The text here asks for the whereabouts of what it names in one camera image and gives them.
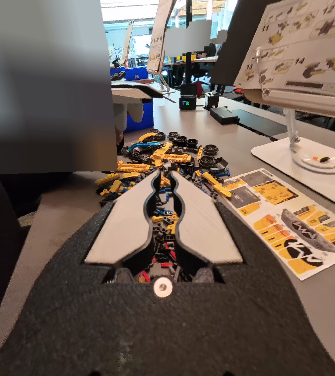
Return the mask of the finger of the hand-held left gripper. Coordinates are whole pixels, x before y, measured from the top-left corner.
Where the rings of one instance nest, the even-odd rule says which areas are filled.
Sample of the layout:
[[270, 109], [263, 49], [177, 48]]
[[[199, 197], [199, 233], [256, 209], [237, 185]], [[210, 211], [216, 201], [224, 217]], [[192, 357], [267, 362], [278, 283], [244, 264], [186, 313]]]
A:
[[154, 98], [163, 98], [161, 91], [136, 82], [113, 82], [111, 84], [115, 129], [125, 132], [127, 116], [140, 123], [143, 118], [144, 103], [152, 103]]

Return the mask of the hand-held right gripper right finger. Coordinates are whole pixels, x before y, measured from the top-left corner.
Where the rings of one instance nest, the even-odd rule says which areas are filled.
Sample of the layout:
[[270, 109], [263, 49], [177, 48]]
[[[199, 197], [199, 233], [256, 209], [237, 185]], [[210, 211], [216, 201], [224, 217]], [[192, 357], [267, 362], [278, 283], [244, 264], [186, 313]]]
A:
[[179, 246], [206, 264], [242, 263], [213, 199], [178, 172], [173, 171], [170, 176], [174, 210], [179, 217], [175, 227]]

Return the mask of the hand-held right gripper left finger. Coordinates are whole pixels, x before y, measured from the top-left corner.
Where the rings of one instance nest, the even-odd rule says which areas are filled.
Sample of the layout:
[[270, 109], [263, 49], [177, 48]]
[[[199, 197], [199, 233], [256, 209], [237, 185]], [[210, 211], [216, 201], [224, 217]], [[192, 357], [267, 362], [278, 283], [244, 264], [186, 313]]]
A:
[[114, 201], [96, 236], [85, 264], [118, 267], [151, 241], [147, 203], [160, 186], [160, 172], [153, 172]]

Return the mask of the pile of toy building bricks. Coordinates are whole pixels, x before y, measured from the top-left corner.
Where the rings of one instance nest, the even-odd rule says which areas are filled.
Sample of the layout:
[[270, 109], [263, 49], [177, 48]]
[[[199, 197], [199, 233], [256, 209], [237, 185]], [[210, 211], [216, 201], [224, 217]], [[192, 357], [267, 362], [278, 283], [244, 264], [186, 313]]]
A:
[[198, 145], [198, 140], [180, 136], [177, 132], [165, 134], [151, 129], [143, 134], [136, 143], [124, 144], [124, 137], [117, 144], [119, 160], [117, 170], [104, 172], [105, 176], [97, 181], [96, 194], [101, 197], [100, 207], [114, 201], [146, 179], [153, 172], [160, 172], [160, 188], [155, 196], [156, 210], [151, 215], [153, 223], [164, 225], [174, 233], [178, 215], [165, 209], [173, 196], [170, 172], [194, 184], [195, 187], [217, 201], [218, 196], [231, 197], [231, 190], [225, 186], [224, 177], [230, 176], [228, 163], [222, 157], [216, 157], [219, 148], [214, 144]]

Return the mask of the blue plastic bin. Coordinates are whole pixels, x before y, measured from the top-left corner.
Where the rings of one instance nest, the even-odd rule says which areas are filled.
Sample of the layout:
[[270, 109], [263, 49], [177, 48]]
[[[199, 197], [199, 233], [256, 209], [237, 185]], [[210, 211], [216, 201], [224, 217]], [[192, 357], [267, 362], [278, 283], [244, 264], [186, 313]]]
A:
[[144, 129], [154, 128], [153, 103], [143, 103], [143, 117], [140, 122], [136, 122], [127, 114], [127, 127], [124, 133], [131, 133]]
[[125, 74], [126, 81], [137, 81], [137, 80], [149, 79], [149, 73], [147, 72], [146, 65], [135, 67], [135, 68], [125, 68], [125, 67], [110, 68], [110, 75], [114, 75], [122, 71], [126, 72]]

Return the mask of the heap of small toy pins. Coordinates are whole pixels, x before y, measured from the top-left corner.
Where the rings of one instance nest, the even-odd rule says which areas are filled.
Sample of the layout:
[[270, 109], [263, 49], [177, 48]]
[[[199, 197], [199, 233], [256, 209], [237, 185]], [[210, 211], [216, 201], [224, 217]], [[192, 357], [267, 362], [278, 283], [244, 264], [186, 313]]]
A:
[[175, 214], [152, 217], [152, 260], [135, 277], [136, 282], [151, 283], [161, 277], [168, 278], [176, 283], [191, 283], [193, 281], [193, 277], [186, 273], [178, 263], [176, 255], [176, 224], [178, 219]]

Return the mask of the wooden book stand with booklet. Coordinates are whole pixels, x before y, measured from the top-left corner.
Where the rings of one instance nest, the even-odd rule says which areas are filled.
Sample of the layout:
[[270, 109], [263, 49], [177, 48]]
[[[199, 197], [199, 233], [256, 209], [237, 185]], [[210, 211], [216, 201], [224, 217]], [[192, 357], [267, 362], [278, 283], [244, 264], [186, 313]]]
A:
[[157, 83], [160, 85], [160, 91], [162, 93], [170, 92], [170, 88], [161, 73], [165, 59], [165, 32], [175, 4], [175, 0], [159, 1], [149, 48], [147, 72], [156, 79]]
[[132, 36], [132, 30], [135, 20], [131, 20], [126, 29], [126, 36], [123, 44], [123, 50], [122, 50], [122, 57], [120, 59], [120, 65], [125, 67], [127, 65], [128, 61], [128, 55], [130, 51], [130, 42], [131, 42], [131, 36]]

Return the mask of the black device with green display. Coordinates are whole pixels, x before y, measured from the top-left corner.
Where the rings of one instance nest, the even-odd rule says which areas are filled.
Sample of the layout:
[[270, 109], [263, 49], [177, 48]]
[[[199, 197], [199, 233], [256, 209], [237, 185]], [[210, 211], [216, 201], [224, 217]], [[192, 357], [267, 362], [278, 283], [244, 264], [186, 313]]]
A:
[[179, 97], [179, 110], [180, 111], [188, 111], [188, 110], [196, 110], [196, 95], [181, 95]]

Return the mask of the black pole stand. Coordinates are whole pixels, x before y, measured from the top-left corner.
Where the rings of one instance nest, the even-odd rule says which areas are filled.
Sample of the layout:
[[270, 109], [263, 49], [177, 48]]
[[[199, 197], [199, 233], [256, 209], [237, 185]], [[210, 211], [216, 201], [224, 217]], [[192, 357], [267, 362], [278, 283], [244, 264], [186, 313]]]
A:
[[[193, 6], [193, 1], [192, 0], [187, 0], [186, 1], [186, 29], [189, 29], [189, 25], [192, 21], [192, 6]], [[180, 87], [180, 92], [183, 95], [186, 94], [192, 94], [193, 89], [190, 87], [192, 86], [191, 84], [191, 77], [192, 77], [192, 51], [188, 50], [185, 54], [186, 60], [185, 60], [185, 70], [184, 70], [184, 81], [181, 84]]]

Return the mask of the yellow grey sticker sheet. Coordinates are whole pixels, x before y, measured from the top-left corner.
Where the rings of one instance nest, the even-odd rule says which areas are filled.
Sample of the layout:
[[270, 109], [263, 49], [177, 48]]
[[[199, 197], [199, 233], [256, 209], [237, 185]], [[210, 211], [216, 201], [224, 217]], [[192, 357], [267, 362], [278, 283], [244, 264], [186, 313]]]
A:
[[222, 186], [230, 207], [301, 281], [335, 265], [335, 213], [264, 168]]

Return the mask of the black flat box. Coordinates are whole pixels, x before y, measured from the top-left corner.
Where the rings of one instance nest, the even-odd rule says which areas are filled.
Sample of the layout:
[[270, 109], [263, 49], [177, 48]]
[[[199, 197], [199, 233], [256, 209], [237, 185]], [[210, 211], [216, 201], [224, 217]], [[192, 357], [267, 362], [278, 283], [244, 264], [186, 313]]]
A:
[[209, 114], [221, 125], [238, 124], [239, 117], [227, 107], [211, 108]]

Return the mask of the black monitor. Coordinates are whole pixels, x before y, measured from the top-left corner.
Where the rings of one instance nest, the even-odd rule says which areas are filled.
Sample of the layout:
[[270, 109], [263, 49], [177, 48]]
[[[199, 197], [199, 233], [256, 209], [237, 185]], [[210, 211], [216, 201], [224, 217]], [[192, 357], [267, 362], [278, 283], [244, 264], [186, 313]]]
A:
[[226, 41], [210, 71], [210, 83], [232, 86], [245, 60], [268, 5], [276, 0], [240, 0], [229, 24]]

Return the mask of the white book stand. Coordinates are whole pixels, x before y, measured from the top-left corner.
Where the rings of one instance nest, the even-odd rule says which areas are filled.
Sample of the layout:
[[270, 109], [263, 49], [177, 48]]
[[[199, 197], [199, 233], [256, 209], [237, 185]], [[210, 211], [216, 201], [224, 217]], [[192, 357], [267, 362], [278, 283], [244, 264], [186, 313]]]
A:
[[[296, 110], [309, 110], [317, 115], [335, 115], [335, 96], [323, 96], [298, 91], [263, 88], [261, 100], [284, 109], [287, 138], [266, 146], [255, 147], [251, 154], [259, 160], [299, 181], [335, 203], [335, 149], [298, 136]], [[331, 157], [320, 163], [312, 157]]]

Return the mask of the toy instruction booklet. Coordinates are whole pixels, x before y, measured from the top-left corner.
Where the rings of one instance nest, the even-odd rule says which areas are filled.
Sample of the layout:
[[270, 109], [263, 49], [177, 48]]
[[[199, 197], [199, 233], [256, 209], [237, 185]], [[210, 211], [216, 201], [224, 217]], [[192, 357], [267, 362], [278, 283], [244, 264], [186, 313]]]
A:
[[335, 0], [268, 5], [234, 84], [335, 96]]

